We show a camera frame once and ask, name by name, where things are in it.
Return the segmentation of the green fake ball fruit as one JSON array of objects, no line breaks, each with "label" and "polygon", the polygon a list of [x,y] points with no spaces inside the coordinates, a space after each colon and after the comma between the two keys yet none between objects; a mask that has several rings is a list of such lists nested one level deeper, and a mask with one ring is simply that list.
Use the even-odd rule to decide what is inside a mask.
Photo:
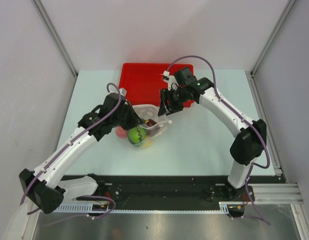
[{"label": "green fake ball fruit", "polygon": [[147,135],[147,130],[140,126],[136,126],[127,131],[128,141],[133,145],[140,144],[146,139]]}]

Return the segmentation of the clear zip top bag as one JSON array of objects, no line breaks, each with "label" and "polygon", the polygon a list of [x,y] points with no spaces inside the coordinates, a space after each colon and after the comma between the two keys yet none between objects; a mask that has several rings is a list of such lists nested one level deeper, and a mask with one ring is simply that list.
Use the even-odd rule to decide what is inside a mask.
[{"label": "clear zip top bag", "polygon": [[159,107],[155,105],[134,105],[133,109],[144,120],[144,123],[125,131],[127,140],[134,147],[149,147],[173,123],[166,115],[158,116]]}]

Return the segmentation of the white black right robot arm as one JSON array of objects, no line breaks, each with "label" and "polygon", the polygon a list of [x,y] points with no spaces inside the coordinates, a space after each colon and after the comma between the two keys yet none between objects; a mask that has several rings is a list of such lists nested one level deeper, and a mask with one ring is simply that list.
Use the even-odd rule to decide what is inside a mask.
[{"label": "white black right robot arm", "polygon": [[256,158],[267,150],[266,123],[262,119],[246,118],[220,94],[214,81],[206,77],[197,79],[188,67],[174,75],[165,70],[162,78],[168,87],[159,91],[159,116],[181,112],[185,102],[194,101],[212,112],[233,135],[234,142],[230,147],[233,164],[224,195],[231,201],[238,200],[243,195]]}]

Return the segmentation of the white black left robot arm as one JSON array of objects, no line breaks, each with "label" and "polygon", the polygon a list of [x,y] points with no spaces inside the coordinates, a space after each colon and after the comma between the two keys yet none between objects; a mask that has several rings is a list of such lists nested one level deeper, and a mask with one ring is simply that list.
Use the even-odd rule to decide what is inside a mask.
[{"label": "white black left robot arm", "polygon": [[21,203],[29,198],[41,211],[50,214],[68,199],[92,197],[101,199],[105,194],[102,180],[94,174],[63,181],[68,169],[90,147],[98,143],[112,129],[130,130],[141,124],[132,105],[120,93],[108,94],[103,104],[97,105],[78,122],[69,139],[47,160],[33,170],[19,174],[23,189]]}]

